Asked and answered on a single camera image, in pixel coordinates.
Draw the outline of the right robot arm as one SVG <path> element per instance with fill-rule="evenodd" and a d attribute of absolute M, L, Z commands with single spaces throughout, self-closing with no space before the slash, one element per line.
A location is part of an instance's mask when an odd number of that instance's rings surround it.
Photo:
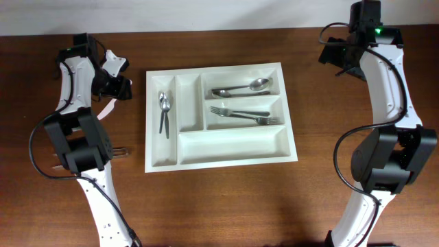
<path fill-rule="evenodd" d="M 336 142 L 336 174 L 352 190 L 344 214 L 327 233 L 325 246 L 367 246 L 385 207 L 412 184 L 438 144 L 436 131 L 423 127 L 410 98 L 403 68 L 401 31 L 381 22 L 380 1 L 358 1 L 350 8 L 348 37 L 320 39 L 322 64 L 368 85 L 373 123 L 344 133 Z M 346 137 L 369 130 L 351 158 L 354 183 L 342 175 L 338 150 Z"/>

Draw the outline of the large spoon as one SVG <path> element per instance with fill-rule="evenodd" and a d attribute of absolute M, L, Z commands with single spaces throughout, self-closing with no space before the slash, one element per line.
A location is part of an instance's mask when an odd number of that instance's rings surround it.
<path fill-rule="evenodd" d="M 270 80 L 267 78 L 258 78 L 251 83 L 243 86 L 230 86 L 225 88 L 213 88 L 211 89 L 212 92 L 215 91 L 229 91 L 229 90 L 235 90 L 235 89 L 250 89 L 251 91 L 261 91 L 263 89 L 266 89 L 270 85 Z"/>
<path fill-rule="evenodd" d="M 270 94 L 269 91 L 261 91 L 257 93 L 238 93 L 238 94 L 231 94 L 226 90 L 212 91 L 212 96 L 215 98 L 252 97 L 252 96 L 269 95 L 269 94 Z"/>

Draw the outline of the fork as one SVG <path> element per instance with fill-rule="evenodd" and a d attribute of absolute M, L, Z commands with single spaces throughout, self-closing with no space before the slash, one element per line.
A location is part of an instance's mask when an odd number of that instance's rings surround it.
<path fill-rule="evenodd" d="M 255 121 L 257 124 L 259 124 L 261 126 L 276 125 L 276 124 L 279 124 L 281 122 L 279 120 L 279 118 L 276 118 L 276 117 L 248 117 L 248 116 L 236 115 L 236 114 L 228 115 L 228 117 L 234 117 L 234 118 L 240 118 L 240 119 L 250 119 L 250 120 Z"/>
<path fill-rule="evenodd" d="M 230 115 L 230 114 L 245 114 L 245 115 L 255 115 L 258 117 L 269 117 L 270 112 L 267 111 L 242 111 L 242 110 L 231 110 L 228 108 L 219 108 L 215 106 L 211 106 L 210 110 L 212 113 L 219 113 L 221 115 Z"/>

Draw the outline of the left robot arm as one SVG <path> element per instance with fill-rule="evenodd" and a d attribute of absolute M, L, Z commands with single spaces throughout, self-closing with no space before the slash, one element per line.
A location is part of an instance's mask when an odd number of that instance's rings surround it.
<path fill-rule="evenodd" d="M 100 117 L 93 112 L 93 99 L 110 98 L 103 110 L 108 115 L 117 100 L 132 98 L 132 82 L 122 75 L 128 59 L 118 57 L 90 34 L 73 36 L 73 46 L 57 57 L 62 76 L 59 104 L 43 120 L 69 179 L 80 184 L 97 227 L 100 246 L 140 246 L 135 231 L 124 218 L 112 181 L 114 152 Z"/>

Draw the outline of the metal tongs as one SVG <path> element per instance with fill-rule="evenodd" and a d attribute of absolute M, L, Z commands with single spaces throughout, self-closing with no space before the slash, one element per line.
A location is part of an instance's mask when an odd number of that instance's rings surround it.
<path fill-rule="evenodd" d="M 129 148 L 114 148 L 113 149 L 113 158 L 119 159 L 119 158 L 126 158 L 131 155 L 131 151 Z M 60 170 L 64 169 L 62 165 L 55 165 L 52 167 L 54 170 Z"/>

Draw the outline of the pink plastic knife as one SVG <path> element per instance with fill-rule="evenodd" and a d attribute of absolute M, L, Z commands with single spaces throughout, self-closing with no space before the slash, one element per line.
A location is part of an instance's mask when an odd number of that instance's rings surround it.
<path fill-rule="evenodd" d="M 115 107 L 115 103 L 116 103 L 117 99 L 111 99 L 107 105 L 104 107 L 104 109 L 97 115 L 97 118 L 99 120 L 102 120 L 103 118 L 105 118 L 107 115 L 109 115 Z"/>

